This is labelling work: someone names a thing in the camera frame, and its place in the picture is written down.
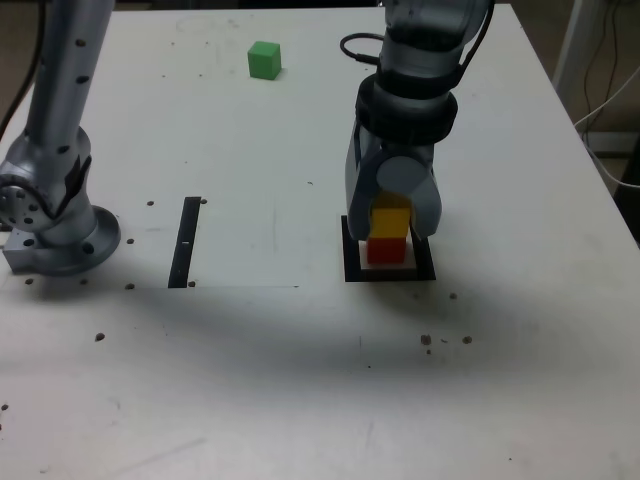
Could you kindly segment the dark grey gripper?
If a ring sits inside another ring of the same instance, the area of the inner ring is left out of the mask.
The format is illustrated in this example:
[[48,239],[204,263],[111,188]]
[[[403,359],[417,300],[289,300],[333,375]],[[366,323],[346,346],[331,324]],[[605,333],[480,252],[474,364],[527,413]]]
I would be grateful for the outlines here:
[[[381,164],[382,153],[389,154],[392,158]],[[411,225],[420,239],[432,236],[438,229],[442,214],[433,160],[433,145],[405,146],[388,143],[372,134],[361,123],[355,123],[345,163],[350,236],[359,241],[369,236],[370,209],[380,190],[379,186],[410,202]]]

